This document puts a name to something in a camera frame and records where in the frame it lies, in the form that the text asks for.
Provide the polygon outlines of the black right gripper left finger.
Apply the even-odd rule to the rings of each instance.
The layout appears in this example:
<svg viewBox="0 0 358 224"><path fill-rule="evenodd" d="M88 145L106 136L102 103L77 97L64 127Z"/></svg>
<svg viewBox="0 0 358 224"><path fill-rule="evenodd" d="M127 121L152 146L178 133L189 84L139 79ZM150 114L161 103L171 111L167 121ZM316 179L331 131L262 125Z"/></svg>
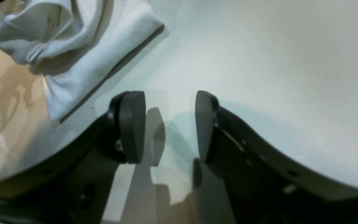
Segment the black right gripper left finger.
<svg viewBox="0 0 358 224"><path fill-rule="evenodd" d="M0 223L99 224L120 164L142 162L145 93L125 91L74 141L0 181Z"/></svg>

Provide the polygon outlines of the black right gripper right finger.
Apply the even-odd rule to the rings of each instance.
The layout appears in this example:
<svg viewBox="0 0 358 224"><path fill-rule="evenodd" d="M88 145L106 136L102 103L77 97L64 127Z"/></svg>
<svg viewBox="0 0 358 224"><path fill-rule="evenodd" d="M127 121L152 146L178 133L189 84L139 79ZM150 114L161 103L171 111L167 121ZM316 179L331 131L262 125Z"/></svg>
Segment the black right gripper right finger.
<svg viewBox="0 0 358 224"><path fill-rule="evenodd" d="M238 224L358 224L358 188L281 153L211 93L197 92L195 120L200 160Z"/></svg>

